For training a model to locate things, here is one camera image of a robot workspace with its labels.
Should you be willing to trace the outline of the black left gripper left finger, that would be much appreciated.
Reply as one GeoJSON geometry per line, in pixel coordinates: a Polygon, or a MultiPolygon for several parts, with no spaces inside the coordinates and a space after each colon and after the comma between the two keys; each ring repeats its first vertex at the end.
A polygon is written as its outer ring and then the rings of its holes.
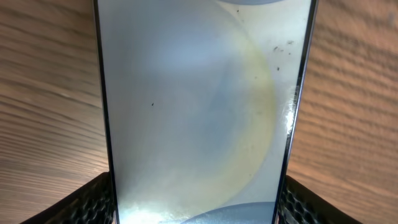
{"type": "Polygon", "coordinates": [[[21,224],[112,224],[114,212],[111,175],[103,172],[21,224]]]}

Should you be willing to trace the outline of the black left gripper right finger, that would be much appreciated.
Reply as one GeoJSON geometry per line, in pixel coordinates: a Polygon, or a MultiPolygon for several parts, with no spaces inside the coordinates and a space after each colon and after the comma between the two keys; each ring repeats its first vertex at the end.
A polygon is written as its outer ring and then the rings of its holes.
{"type": "Polygon", "coordinates": [[[361,224],[290,176],[284,180],[277,224],[361,224]]]}

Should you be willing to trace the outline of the Galaxy smartphone with blue screen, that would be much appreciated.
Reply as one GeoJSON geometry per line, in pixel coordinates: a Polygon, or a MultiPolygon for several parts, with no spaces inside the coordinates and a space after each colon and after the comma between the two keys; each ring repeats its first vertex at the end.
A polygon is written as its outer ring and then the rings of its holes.
{"type": "Polygon", "coordinates": [[[274,223],[317,0],[95,0],[117,223],[274,223]]]}

